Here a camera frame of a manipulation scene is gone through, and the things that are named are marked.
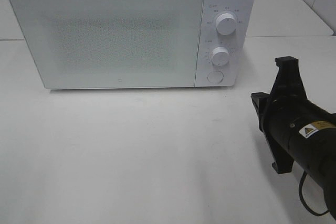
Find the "round button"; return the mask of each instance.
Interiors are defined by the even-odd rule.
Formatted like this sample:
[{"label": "round button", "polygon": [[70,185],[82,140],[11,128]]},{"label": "round button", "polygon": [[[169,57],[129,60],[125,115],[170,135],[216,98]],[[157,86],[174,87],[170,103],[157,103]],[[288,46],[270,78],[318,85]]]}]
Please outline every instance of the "round button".
[{"label": "round button", "polygon": [[229,35],[236,30],[237,18],[234,13],[224,12],[216,19],[217,31],[222,35]]},{"label": "round button", "polygon": [[208,81],[211,83],[221,83],[224,78],[224,75],[220,71],[213,71],[210,74],[208,74]]},{"label": "round button", "polygon": [[210,57],[213,65],[223,66],[229,62],[230,54],[225,47],[216,47]]}]

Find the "microwave control panel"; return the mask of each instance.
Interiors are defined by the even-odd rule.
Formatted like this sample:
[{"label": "microwave control panel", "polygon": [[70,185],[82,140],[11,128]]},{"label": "microwave control panel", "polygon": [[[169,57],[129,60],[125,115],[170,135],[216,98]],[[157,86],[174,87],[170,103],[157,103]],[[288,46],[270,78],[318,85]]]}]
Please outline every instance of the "microwave control panel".
[{"label": "microwave control panel", "polygon": [[253,1],[203,1],[196,87],[235,83]]}]

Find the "timer knob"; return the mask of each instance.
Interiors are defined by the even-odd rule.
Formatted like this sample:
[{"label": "timer knob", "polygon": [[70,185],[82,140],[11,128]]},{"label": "timer knob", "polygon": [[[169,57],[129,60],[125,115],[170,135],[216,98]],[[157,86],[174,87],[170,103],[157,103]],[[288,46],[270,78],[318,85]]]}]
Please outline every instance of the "timer knob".
[{"label": "timer knob", "polygon": [[237,18],[234,13],[224,12],[216,19],[217,31],[222,35],[229,35],[236,30]]},{"label": "timer knob", "polygon": [[230,54],[225,47],[216,47],[210,57],[213,65],[223,66],[229,62]]}]

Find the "warning label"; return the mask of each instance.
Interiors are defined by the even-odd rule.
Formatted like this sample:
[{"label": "warning label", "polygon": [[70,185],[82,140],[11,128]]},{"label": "warning label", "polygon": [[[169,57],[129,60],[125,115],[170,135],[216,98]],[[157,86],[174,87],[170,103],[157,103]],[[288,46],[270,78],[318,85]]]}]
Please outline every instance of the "warning label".
[{"label": "warning label", "polygon": [[328,129],[328,128],[336,128],[336,126],[330,122],[317,121],[317,122],[307,124],[305,127],[299,130],[299,133],[305,138],[309,138],[311,135],[315,134],[316,132],[323,130],[323,129]]}]

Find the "black cable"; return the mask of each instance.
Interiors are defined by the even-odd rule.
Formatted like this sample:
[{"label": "black cable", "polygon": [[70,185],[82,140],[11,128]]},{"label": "black cable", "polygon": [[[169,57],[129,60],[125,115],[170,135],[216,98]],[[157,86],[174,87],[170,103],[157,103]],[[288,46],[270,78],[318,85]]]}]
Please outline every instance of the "black cable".
[{"label": "black cable", "polygon": [[322,215],[325,215],[327,213],[329,213],[329,210],[319,214],[318,212],[315,212],[314,210],[312,210],[306,203],[305,199],[303,198],[303,195],[302,195],[302,187],[303,187],[303,183],[305,182],[306,180],[306,176],[307,176],[307,173],[306,171],[303,172],[302,174],[302,177],[301,177],[301,180],[300,180],[300,184],[299,184],[299,197],[300,197],[300,200],[301,200],[301,203],[303,204],[303,206],[306,208],[306,210],[308,212],[310,212],[312,215],[315,215],[315,216],[322,216]]}]

